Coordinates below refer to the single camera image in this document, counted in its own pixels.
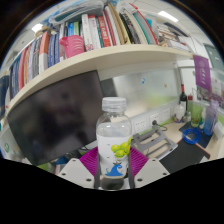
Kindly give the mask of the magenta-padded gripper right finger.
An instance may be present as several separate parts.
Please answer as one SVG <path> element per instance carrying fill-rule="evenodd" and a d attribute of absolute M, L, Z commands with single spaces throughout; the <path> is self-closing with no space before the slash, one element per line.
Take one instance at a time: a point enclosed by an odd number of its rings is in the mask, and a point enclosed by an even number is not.
<path fill-rule="evenodd" d="M 158 159 L 148 159 L 137 149 L 130 148 L 128 179 L 131 189 L 146 186 L 168 175 L 168 170 Z"/>

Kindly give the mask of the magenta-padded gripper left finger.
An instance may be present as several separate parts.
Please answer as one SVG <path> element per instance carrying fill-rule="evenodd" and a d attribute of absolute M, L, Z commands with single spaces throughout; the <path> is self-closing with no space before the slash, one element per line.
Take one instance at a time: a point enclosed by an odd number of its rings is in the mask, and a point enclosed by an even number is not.
<path fill-rule="evenodd" d="M 91 149 L 80 159 L 72 158 L 58 176 L 84 188 L 97 188 L 100 180 L 98 148 Z"/>

